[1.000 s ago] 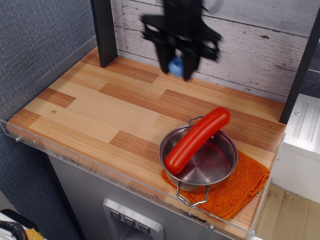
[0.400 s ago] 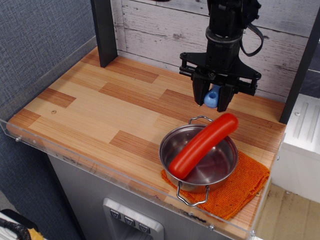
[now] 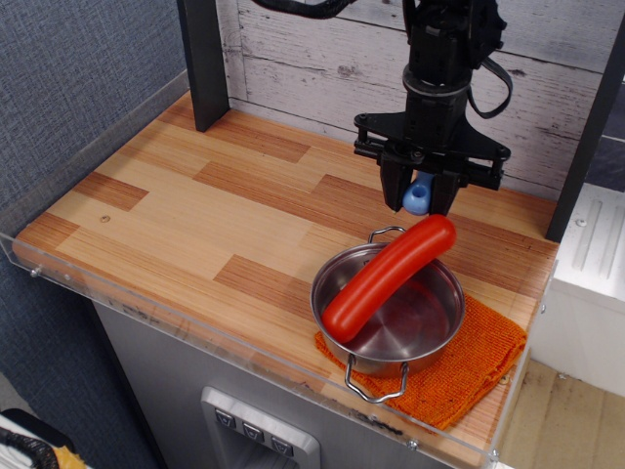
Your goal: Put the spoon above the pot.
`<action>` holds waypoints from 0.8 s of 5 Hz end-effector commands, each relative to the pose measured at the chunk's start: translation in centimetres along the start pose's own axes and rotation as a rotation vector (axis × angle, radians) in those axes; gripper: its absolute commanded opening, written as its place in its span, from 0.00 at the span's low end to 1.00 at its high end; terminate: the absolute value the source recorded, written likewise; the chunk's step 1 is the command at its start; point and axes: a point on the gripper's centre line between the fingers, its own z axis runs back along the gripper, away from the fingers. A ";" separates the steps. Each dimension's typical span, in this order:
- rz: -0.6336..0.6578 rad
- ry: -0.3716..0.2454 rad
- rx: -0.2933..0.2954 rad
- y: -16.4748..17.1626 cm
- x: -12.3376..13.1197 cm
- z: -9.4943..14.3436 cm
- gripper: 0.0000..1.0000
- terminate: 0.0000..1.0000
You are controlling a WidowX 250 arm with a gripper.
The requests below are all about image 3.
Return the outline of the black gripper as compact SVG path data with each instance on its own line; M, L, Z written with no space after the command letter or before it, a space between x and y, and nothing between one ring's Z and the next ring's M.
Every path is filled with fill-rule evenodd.
M431 182L430 215L447 215L460 185L500 187L510 151L471 126L466 117L471 101L469 85L432 93L417 88L408 92L402 112L354 118L354 152L377 161L384 200L392 211L401 209L415 171L437 174Z

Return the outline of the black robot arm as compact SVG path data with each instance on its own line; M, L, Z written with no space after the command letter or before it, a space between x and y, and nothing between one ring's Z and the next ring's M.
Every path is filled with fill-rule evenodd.
M507 25L494 1L405 1L402 8L409 44L405 109L357 115L354 151L377 161L392 210L445 215L468 185L499 189L511 156L466 116L477 106L475 70L484 67L513 86L490 58Z

